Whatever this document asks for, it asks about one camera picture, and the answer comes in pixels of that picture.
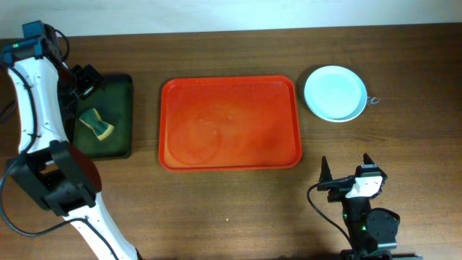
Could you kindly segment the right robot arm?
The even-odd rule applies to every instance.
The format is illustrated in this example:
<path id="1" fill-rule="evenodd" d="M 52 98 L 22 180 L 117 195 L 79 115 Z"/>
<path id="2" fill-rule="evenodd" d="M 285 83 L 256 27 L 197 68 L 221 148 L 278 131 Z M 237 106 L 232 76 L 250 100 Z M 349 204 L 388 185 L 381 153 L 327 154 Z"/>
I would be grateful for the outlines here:
<path id="1" fill-rule="evenodd" d="M 400 216 L 384 208 L 372 208 L 370 201 L 377 197 L 388 176 L 368 154 L 358 165 L 354 175 L 334 179 L 327 159 L 322 158 L 321 174 L 313 190 L 326 191 L 329 203 L 342 204 L 342 219 L 347 230 L 341 233 L 347 239 L 350 249 L 341 251 L 340 259 L 419 259 L 415 254 L 393 255 L 397 247 L 396 236 L 401 222 Z"/>

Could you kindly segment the light blue plate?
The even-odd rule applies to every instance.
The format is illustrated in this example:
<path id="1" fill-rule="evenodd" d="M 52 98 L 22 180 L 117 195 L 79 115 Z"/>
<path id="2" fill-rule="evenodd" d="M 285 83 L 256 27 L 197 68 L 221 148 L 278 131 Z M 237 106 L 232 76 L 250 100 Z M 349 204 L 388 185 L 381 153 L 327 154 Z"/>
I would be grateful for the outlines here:
<path id="1" fill-rule="evenodd" d="M 352 70 L 342 66 L 322 66 L 305 81 L 303 96 L 306 104 L 317 100 L 321 105 L 331 100 L 367 97 L 365 83 Z"/>

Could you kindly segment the mint green plate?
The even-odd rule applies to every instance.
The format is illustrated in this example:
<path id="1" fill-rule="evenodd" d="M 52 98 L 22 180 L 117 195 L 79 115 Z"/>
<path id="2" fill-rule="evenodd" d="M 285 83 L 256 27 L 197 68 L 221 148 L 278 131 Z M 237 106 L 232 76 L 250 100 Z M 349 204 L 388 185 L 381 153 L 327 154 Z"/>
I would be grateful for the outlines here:
<path id="1" fill-rule="evenodd" d="M 317 100 L 308 102 L 308 107 L 313 114 L 324 121 L 343 123 L 357 118 L 367 106 L 367 97 L 359 99 L 331 100 L 321 105 Z"/>

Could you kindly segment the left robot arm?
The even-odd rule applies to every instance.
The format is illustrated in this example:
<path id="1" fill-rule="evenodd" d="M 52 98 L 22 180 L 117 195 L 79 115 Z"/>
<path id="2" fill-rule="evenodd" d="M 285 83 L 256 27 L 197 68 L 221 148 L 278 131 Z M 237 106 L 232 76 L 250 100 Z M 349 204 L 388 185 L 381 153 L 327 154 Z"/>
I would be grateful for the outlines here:
<path id="1" fill-rule="evenodd" d="M 105 207 L 98 170 L 71 144 L 65 121 L 78 100 L 100 89 L 105 79 L 92 66 L 69 68 L 61 52 L 61 31 L 40 20 L 22 26 L 23 37 L 1 50 L 16 92 L 19 111 L 19 154 L 6 165 L 12 177 L 42 209 L 63 222 L 35 236 L 73 225 L 99 259 L 140 259 L 135 246 L 122 235 Z"/>

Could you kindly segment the green yellow sponge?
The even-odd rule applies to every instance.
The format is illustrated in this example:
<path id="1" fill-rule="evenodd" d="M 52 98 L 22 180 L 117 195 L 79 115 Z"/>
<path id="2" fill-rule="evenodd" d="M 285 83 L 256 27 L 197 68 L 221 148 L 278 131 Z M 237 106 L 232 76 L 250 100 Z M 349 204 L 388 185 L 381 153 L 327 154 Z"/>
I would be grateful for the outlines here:
<path id="1" fill-rule="evenodd" d="M 102 141 L 109 137 L 115 127 L 104 121 L 95 108 L 90 108 L 81 114 L 79 120 L 95 134 L 98 140 Z"/>

